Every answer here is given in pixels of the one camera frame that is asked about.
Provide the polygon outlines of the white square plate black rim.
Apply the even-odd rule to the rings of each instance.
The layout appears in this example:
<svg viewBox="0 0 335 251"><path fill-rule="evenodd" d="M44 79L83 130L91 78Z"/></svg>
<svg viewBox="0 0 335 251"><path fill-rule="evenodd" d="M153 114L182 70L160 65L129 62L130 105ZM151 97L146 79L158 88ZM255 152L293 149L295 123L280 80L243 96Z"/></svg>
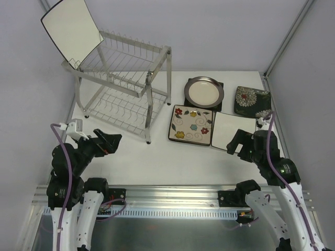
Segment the white square plate black rim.
<svg viewBox="0 0 335 251"><path fill-rule="evenodd" d="M77 70L104 41L83 0L58 1L41 23L64 59Z"/></svg>

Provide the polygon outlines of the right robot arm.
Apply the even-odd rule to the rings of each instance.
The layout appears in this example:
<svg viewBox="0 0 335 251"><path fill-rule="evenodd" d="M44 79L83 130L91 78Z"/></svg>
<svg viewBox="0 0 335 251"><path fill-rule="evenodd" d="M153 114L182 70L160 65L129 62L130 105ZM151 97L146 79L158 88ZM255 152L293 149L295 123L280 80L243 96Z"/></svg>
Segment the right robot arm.
<svg viewBox="0 0 335 251"><path fill-rule="evenodd" d="M327 250L307 213L297 167L280 156L275 133L239 129L227 145L228 154L234 154L239 144L242 148L238 157L257 166L278 200L282 215L270 205L255 180L238 183L225 202L250 207L268 230L277 250Z"/></svg>

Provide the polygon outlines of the cream floral square plate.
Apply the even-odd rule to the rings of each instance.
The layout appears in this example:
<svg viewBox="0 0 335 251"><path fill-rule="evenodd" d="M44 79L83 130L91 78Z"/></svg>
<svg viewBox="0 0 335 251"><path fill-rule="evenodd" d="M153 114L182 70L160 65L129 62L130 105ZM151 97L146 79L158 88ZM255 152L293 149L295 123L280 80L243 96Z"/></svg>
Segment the cream floral square plate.
<svg viewBox="0 0 335 251"><path fill-rule="evenodd" d="M168 139L170 141L210 146L214 113L207 109L175 105Z"/></svg>

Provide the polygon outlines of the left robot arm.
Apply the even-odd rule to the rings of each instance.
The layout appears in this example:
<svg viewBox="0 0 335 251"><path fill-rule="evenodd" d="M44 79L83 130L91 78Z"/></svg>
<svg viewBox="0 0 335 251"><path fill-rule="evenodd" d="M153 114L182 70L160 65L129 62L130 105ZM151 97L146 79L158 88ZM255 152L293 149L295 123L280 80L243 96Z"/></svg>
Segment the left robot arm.
<svg viewBox="0 0 335 251"><path fill-rule="evenodd" d="M60 142L52 152L47 197L52 217L53 250L91 250L97 213L109 200L105 178L84 181L81 174L94 158L114 154L122 136L100 129L93 132L94 137L67 130L77 147Z"/></svg>

